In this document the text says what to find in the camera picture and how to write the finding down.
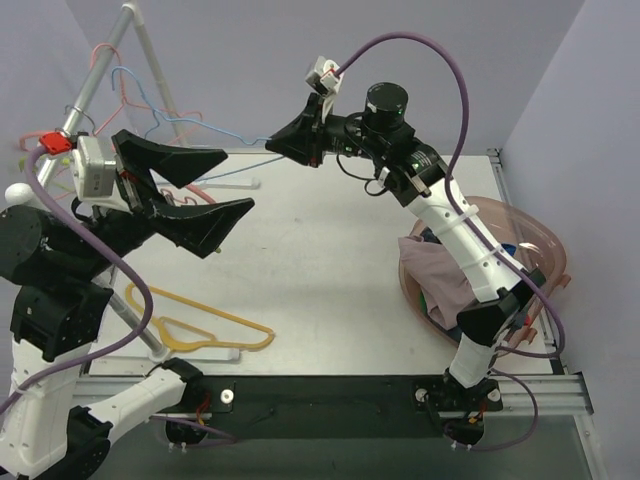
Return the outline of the light blue wire hanger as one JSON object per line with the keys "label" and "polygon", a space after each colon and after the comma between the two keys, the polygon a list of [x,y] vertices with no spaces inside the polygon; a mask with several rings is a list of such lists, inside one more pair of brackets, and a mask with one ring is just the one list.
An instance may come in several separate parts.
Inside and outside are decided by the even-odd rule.
{"label": "light blue wire hanger", "polygon": [[[158,129],[162,123],[168,123],[171,124],[173,126],[182,126],[183,124],[191,124],[191,125],[195,125],[198,128],[204,128],[206,130],[210,130],[213,131],[215,133],[218,134],[222,134],[224,136],[228,136],[231,137],[235,140],[240,141],[244,146],[247,147],[254,147],[257,146],[259,143],[265,143],[268,140],[268,137],[256,137],[253,140],[249,140],[247,138],[245,138],[244,136],[237,134],[235,132],[223,129],[223,128],[219,128],[216,126],[213,126],[211,124],[208,124],[202,120],[196,120],[195,118],[191,118],[189,116],[177,116],[177,117],[170,117],[168,113],[163,112],[162,110],[160,110],[159,108],[157,108],[148,98],[148,96],[146,95],[145,89],[142,85],[142,82],[140,81],[140,79],[138,78],[138,76],[128,67],[125,66],[115,66],[111,69],[110,72],[110,82],[111,82],[111,88],[113,90],[116,89],[116,74],[119,74],[119,84],[120,85],[124,85],[125,82],[122,79],[122,73],[126,73],[128,74],[135,82],[138,92],[140,94],[141,99],[144,102],[144,105],[146,107],[148,107],[151,111],[151,114],[153,116],[153,118],[155,119],[155,125],[153,127],[151,127],[150,129],[148,129],[146,131],[146,133],[143,135],[143,138],[146,139],[148,137],[148,135],[153,132],[154,130]],[[209,181],[213,181],[213,180],[219,180],[228,176],[232,176],[232,175],[236,175],[236,174],[240,174],[240,173],[244,173],[250,170],[254,170],[257,168],[261,168],[270,164],[273,164],[275,162],[278,162],[280,160],[284,160],[285,157],[283,155],[280,156],[276,156],[272,159],[269,160],[265,160],[262,162],[258,162],[246,167],[242,167],[236,170],[231,170],[229,172],[225,172],[225,173],[221,173],[221,174],[217,174],[217,175],[211,175],[211,176],[205,176],[205,177],[200,177],[199,179],[197,179],[195,181],[196,184],[200,183],[203,184],[205,182],[209,182]]]}

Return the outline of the lime green hanger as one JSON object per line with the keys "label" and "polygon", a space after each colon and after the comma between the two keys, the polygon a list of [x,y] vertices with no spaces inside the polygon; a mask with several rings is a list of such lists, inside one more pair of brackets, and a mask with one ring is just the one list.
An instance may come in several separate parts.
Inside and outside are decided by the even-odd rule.
{"label": "lime green hanger", "polygon": [[[26,159],[27,159],[26,156],[22,156],[18,161],[18,169],[19,169],[20,172],[23,172],[24,169],[25,169]],[[60,168],[62,170],[68,169],[69,166],[70,166],[70,163],[71,163],[71,158],[70,157],[63,157],[60,160]]]}

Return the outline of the yellow plastic hanger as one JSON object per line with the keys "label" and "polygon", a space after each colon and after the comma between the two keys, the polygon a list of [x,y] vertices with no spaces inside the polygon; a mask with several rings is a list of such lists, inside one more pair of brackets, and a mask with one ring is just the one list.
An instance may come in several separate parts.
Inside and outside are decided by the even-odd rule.
{"label": "yellow plastic hanger", "polygon": [[[275,331],[268,326],[158,287],[150,286],[149,290],[161,302],[176,305],[175,312],[178,313],[178,317],[154,311],[151,318],[151,325],[159,334],[161,342],[174,353],[190,353],[205,348],[260,351],[267,348],[276,338]],[[260,333],[262,337],[254,341],[220,338],[213,327],[224,322]]]}

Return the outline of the green tank top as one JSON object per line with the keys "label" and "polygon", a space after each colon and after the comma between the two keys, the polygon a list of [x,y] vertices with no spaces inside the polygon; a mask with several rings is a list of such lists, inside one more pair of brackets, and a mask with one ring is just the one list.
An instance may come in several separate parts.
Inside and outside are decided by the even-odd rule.
{"label": "green tank top", "polygon": [[420,304],[420,309],[423,315],[426,315],[428,312],[428,307],[427,307],[427,303],[426,303],[426,299],[424,297],[424,294],[421,292],[419,295],[419,304]]}

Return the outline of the mauve pink tank top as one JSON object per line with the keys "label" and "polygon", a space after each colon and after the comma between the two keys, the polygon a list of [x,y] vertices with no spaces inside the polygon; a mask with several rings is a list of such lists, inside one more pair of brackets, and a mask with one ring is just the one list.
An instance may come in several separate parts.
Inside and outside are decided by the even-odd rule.
{"label": "mauve pink tank top", "polygon": [[[463,271],[443,245],[427,243],[415,236],[398,239],[399,279],[412,308],[442,331],[458,327],[457,315],[474,299]],[[424,294],[428,312],[419,304]]]}

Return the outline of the blue tank top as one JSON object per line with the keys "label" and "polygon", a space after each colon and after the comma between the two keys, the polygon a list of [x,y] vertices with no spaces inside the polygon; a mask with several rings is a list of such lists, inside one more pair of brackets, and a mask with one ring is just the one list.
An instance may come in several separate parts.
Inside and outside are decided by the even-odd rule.
{"label": "blue tank top", "polygon": [[509,243],[502,243],[502,248],[511,256],[514,256],[517,251],[517,247]]}

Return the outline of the pink plastic hanger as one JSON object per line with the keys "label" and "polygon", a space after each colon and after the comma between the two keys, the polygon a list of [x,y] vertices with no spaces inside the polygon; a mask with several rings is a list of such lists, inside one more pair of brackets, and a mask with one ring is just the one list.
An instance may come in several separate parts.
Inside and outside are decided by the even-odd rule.
{"label": "pink plastic hanger", "polygon": [[[45,134],[45,131],[38,130],[38,131],[26,133],[18,139],[18,148],[20,151],[23,152],[22,156],[27,157],[27,153],[31,151],[27,143],[31,140],[38,140],[43,134]],[[60,168],[57,171],[57,173],[54,175],[54,177],[57,178],[59,175],[65,173],[68,169],[62,170]],[[55,181],[52,182],[52,185],[58,190],[62,191],[62,194],[58,195],[55,198],[56,201],[65,199],[66,197],[70,197],[75,194],[75,189],[73,188],[72,185],[66,185],[66,184],[55,182]],[[187,185],[185,189],[190,193],[190,195],[185,196],[183,199],[179,199],[178,200],[179,204],[182,204],[182,205],[186,205],[189,203],[196,204],[197,199],[201,199],[205,203],[210,203],[210,204],[213,204],[215,202],[215,199],[213,197],[205,193],[203,189],[201,189],[200,187],[197,187],[195,184]]]}

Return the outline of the dark grey-blue tank top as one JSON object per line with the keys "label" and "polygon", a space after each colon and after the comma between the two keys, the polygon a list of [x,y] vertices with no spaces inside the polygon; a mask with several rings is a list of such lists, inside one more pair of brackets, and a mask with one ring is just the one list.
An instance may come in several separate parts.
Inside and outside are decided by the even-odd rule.
{"label": "dark grey-blue tank top", "polygon": [[438,245],[441,244],[441,241],[439,240],[439,238],[428,227],[424,228],[421,231],[420,237],[424,242],[438,244]]}

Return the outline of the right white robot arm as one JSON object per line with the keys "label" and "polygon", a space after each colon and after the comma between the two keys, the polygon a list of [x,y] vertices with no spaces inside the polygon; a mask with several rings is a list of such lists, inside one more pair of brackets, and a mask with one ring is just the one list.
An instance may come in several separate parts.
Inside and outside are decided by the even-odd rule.
{"label": "right white robot arm", "polygon": [[453,257],[475,298],[458,316],[462,336],[443,394],[450,405],[464,408],[477,399],[502,332],[544,276],[509,258],[479,220],[477,207],[446,178],[444,160],[405,121],[408,94],[403,87],[373,85],[363,111],[348,116],[332,114],[329,103],[310,94],[303,111],[272,134],[266,148],[313,168],[328,153],[371,160],[375,180],[429,227]]}

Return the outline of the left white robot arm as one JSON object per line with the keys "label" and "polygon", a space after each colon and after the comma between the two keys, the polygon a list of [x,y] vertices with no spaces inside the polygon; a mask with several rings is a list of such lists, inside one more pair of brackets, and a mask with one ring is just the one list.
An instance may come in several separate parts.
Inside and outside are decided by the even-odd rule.
{"label": "left white robot arm", "polygon": [[168,408],[199,406],[202,372],[180,358],[161,362],[107,400],[74,403],[83,365],[99,357],[92,345],[115,297],[100,276],[117,268],[138,287],[146,302],[140,321],[147,324],[152,296],[126,256],[161,235],[204,258],[254,204],[245,198],[181,207],[159,192],[157,177],[186,187],[226,160],[221,149],[157,144],[127,130],[110,139],[51,131],[31,156],[64,153],[75,160],[76,196],[93,206],[92,217],[66,212],[34,175],[27,181],[36,202],[1,214],[1,275],[18,287],[1,469],[19,479],[87,479],[139,424]]}

